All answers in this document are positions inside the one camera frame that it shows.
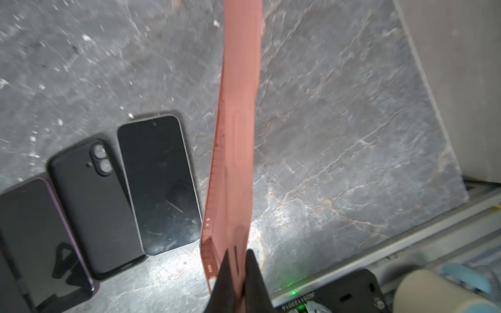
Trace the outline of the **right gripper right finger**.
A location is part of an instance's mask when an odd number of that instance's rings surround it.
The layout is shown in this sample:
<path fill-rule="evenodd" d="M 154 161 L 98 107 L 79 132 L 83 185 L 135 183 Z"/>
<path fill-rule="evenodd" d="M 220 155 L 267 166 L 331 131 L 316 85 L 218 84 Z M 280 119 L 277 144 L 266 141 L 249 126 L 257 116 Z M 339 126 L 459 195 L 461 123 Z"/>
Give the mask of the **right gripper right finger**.
<path fill-rule="evenodd" d="M 256 256 L 251 249 L 246 252 L 243 297 L 246 313 L 276 312 L 267 292 Z"/>

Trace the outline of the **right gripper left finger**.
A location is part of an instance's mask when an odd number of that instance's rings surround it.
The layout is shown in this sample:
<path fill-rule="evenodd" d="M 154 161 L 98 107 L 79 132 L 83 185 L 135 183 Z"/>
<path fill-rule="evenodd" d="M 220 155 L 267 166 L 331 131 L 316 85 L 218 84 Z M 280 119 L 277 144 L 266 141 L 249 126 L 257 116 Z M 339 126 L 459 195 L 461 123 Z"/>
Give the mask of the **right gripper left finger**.
<path fill-rule="evenodd" d="M 234 313 L 235 308 L 236 295 L 228 252 L 226 252 L 204 313 Z"/>

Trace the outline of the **small phone pink case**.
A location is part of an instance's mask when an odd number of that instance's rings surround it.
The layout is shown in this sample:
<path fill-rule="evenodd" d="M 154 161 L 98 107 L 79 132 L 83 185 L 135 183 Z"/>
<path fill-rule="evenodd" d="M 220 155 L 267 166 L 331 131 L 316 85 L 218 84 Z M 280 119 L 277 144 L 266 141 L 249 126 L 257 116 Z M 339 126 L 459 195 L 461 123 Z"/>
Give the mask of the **small phone pink case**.
<path fill-rule="evenodd" d="M 156 256 L 199 240 L 202 217 L 180 120 L 120 126 L 117 140 L 144 252 Z"/>

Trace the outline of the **black phone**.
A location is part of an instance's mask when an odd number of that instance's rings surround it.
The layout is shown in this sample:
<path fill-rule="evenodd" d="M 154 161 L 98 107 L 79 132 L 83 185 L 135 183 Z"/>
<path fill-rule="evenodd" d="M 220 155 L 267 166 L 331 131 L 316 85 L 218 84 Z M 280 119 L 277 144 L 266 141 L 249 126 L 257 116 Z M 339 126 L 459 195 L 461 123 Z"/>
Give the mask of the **black phone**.
<path fill-rule="evenodd" d="M 97 286 L 47 177 L 1 194 L 1 311 L 65 312 Z"/>

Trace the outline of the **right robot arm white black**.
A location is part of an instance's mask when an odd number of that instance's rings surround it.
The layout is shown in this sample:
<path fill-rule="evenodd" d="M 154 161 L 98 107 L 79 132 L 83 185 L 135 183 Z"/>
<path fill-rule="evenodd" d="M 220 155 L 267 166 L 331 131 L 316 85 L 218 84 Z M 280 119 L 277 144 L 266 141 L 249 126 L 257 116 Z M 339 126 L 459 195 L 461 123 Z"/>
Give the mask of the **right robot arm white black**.
<path fill-rule="evenodd" d="M 281 306 L 273 306 L 254 252 L 246 254 L 245 282 L 238 298 L 225 254 L 205 312 L 390 312 L 377 278 L 355 271 Z"/>

